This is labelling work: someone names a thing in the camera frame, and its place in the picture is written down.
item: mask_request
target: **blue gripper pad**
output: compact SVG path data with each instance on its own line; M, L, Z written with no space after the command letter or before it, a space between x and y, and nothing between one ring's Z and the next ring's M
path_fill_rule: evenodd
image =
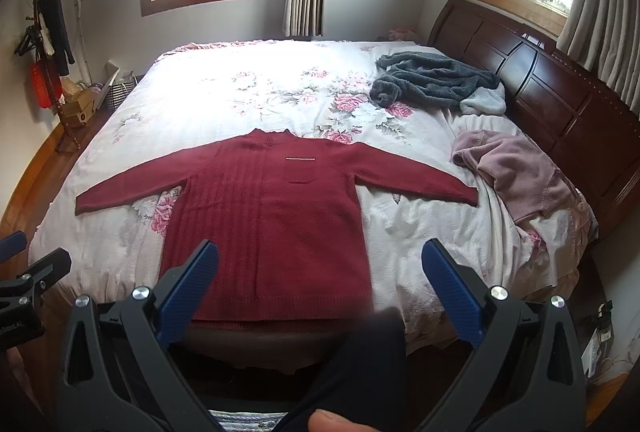
M213 242L204 242L196 252L197 256L182 266L184 271L156 313L156 338L163 349L182 338L218 272L218 247Z
M18 255L27 247L27 236L23 232L15 232L0 239L0 262L9 260Z
M482 307L456 271L453 259L437 239L430 239L422 247L422 270L433 286L458 338L477 349L484 338Z

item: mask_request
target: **wooden headboard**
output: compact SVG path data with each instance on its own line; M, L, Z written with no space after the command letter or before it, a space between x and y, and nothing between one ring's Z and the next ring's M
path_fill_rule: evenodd
M552 38L468 0L449 0L428 45L500 76L508 117L582 191L600 238L640 202L638 117Z

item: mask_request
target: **coat rack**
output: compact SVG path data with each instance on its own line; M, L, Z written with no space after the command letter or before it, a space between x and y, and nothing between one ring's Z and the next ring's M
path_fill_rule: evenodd
M54 112L59 117L60 123L64 128L64 132L62 133L62 136L60 137L60 140L56 145L56 152L60 150L60 147L62 146L62 143L66 136L69 136L69 138L71 138L71 140L74 142L74 145L76 146L76 148L79 149L80 143L78 142L78 139L76 138L76 135L74 134L73 130L69 126L65 115L62 113L62 108L60 107L60 101L56 97L56 94L54 92L53 80L51 78L50 67L48 65L48 62L50 61L50 59L47 56L47 53L44 49L44 39L42 34L42 26L40 25L40 8L38 6L38 0L33 0L33 17L27 17L27 20L31 20L33 22L33 25L27 28L25 38L20 43L20 45L18 46L15 52L23 55L27 51L30 51L31 49L35 49L36 61L41 61L43 63L42 75L44 78L45 86L47 88L47 94L49 95L49 99L51 100L51 105L54 109Z

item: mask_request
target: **sweater collar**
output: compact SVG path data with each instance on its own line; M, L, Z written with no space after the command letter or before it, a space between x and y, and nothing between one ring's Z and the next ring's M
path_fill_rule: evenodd
M283 132L264 132L259 128L254 128L249 134L247 134L247 137L254 141L270 145L297 139L297 136L294 136L289 129L286 129Z

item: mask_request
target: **silver screw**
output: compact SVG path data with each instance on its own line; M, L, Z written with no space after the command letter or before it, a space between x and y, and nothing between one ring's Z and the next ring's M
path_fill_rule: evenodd
M149 296L149 288L147 286L139 286L133 290L131 295L136 300L144 300Z
M564 298L562 298L560 295L553 295L551 297L551 305L557 307L558 309L563 308Z
M491 288L491 296L496 300L504 300L509 296L509 292L502 286L493 286Z
M87 307L90 300L89 295L80 295L76 298L76 307Z

